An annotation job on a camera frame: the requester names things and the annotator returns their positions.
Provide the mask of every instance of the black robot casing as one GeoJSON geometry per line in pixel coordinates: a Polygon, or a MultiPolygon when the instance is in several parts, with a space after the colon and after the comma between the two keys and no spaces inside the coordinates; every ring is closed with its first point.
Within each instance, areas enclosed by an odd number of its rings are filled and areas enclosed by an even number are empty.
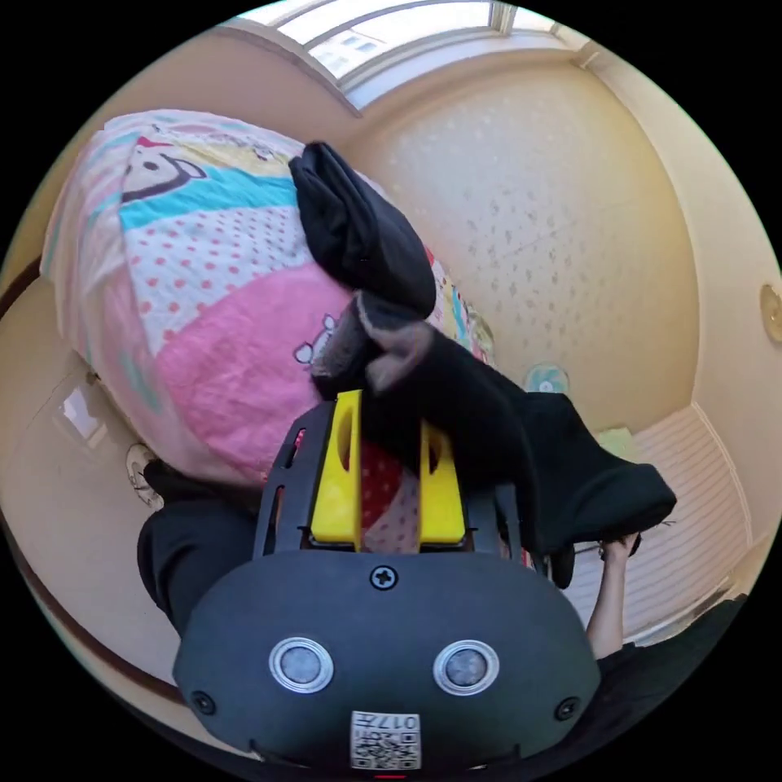
{"type": "Polygon", "coordinates": [[[517,562],[305,549],[213,586],[174,678],[206,730],[237,749],[415,775],[553,746],[600,674],[573,606],[517,562]]]}

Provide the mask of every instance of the sticker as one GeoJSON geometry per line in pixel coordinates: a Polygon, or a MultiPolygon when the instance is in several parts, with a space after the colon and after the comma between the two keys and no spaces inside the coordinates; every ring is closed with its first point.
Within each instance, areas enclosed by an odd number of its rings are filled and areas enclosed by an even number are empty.
{"type": "Polygon", "coordinates": [[[418,714],[354,711],[350,719],[350,766],[364,771],[421,768],[418,714]]]}

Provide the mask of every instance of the beige wall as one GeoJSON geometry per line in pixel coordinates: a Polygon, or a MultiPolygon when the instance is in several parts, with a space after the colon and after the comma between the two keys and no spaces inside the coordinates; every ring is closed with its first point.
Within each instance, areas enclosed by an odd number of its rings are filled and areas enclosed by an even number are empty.
{"type": "Polygon", "coordinates": [[[643,126],[682,205],[701,299],[693,399],[736,466],[757,541],[782,514],[782,346],[758,305],[764,283],[782,290],[779,262],[744,188],[687,113],[618,57],[600,54],[592,68],[643,126]]]}
{"type": "Polygon", "coordinates": [[[598,79],[570,64],[505,67],[373,127],[351,162],[483,311],[506,373],[562,363],[594,428],[638,431],[689,404],[698,301],[683,215],[598,79]]]}
{"type": "Polygon", "coordinates": [[[46,224],[81,147],[114,117],[181,108],[235,117],[302,142],[342,145],[361,124],[349,106],[289,59],[210,31],[141,72],[85,124],[36,192],[0,271],[0,292],[40,255],[46,224]]]}

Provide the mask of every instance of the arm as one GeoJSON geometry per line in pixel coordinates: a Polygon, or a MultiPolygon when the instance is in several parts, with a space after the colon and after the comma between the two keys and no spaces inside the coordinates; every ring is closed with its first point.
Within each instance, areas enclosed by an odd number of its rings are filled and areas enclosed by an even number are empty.
{"type": "Polygon", "coordinates": [[[624,643],[622,611],[625,603],[627,558],[637,535],[604,546],[605,565],[595,610],[586,626],[586,637],[596,660],[618,652],[624,643]]]}

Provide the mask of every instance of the window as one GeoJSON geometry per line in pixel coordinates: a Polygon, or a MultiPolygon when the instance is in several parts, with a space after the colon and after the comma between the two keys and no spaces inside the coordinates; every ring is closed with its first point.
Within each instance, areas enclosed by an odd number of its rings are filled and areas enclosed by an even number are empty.
{"type": "Polygon", "coordinates": [[[517,8],[516,14],[513,17],[513,29],[518,30],[531,30],[538,31],[540,33],[548,33],[554,26],[554,20],[548,19],[546,16],[540,16],[534,11],[527,11],[525,8],[517,8]]]}
{"type": "Polygon", "coordinates": [[[273,28],[339,84],[455,37],[552,35],[554,20],[494,0],[280,0],[242,14],[273,28]]]}

